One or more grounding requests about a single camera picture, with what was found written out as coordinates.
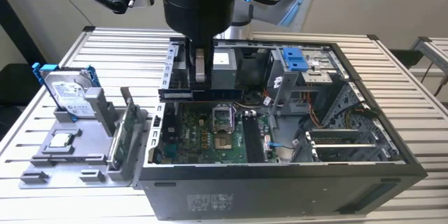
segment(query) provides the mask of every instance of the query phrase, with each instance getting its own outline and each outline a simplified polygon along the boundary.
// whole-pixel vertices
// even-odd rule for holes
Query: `metal table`
[[[420,51],[448,74],[448,38],[419,37],[411,49]]]
[[[87,30],[60,66],[94,65],[108,101],[123,106],[119,87],[130,86],[135,102],[152,113],[168,41],[174,36],[179,34],[163,30]],[[367,216],[212,222],[448,223],[448,111],[383,43],[375,37],[358,35],[255,33],[255,39],[339,44],[430,176]],[[44,141],[54,124],[54,108],[54,101],[42,89],[0,142],[0,220],[46,224],[70,220],[76,223],[158,222],[143,191],[130,187],[19,189],[19,176],[30,165],[24,160],[36,153]]]

